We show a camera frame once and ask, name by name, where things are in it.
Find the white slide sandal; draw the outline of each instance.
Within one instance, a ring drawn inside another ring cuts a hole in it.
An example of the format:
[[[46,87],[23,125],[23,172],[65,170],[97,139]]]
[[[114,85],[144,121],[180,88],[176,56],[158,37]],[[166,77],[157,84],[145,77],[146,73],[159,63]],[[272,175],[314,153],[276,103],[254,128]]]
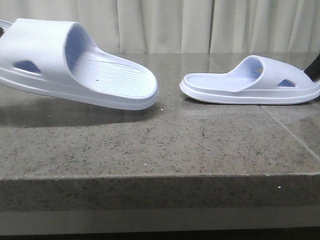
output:
[[[0,83],[29,93],[122,110],[158,97],[153,73],[98,48],[77,22],[0,21]]]
[[[180,88],[187,96],[207,103],[289,105],[320,95],[319,75],[313,75],[317,79],[290,64],[251,55],[228,73],[187,74]]]

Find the curtain fold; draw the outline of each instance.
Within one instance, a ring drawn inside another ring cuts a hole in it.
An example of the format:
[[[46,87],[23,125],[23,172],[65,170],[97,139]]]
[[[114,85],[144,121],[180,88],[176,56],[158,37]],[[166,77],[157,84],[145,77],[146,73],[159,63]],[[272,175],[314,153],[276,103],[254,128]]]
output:
[[[320,0],[0,0],[0,19],[80,22],[109,53],[320,51]]]

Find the white curtain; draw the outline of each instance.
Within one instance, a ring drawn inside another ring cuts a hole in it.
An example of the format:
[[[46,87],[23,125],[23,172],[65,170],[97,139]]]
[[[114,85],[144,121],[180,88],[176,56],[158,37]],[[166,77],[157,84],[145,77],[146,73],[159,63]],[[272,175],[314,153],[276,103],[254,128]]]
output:
[[[17,18],[80,22],[109,53],[320,51],[320,0],[0,0]]]

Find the slide sandal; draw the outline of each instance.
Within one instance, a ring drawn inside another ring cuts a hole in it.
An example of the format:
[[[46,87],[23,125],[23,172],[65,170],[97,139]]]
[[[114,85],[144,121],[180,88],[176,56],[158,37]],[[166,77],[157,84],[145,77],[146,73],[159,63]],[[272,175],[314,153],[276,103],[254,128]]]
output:
[[[270,58],[251,55],[228,73],[191,73],[180,88],[207,103],[289,105],[320,95],[320,58],[304,72]]]
[[[29,93],[122,110],[158,97],[153,73],[98,48],[77,22],[0,21],[0,83]]]

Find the speckled stone surface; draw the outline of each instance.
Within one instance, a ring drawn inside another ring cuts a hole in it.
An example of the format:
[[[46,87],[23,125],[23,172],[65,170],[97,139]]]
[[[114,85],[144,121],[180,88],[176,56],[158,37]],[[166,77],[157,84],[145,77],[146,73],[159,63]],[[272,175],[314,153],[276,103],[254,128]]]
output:
[[[317,56],[261,54],[298,68]],[[183,76],[245,54],[121,54],[159,99],[124,111],[0,86],[0,211],[320,205],[320,103],[192,100]]]

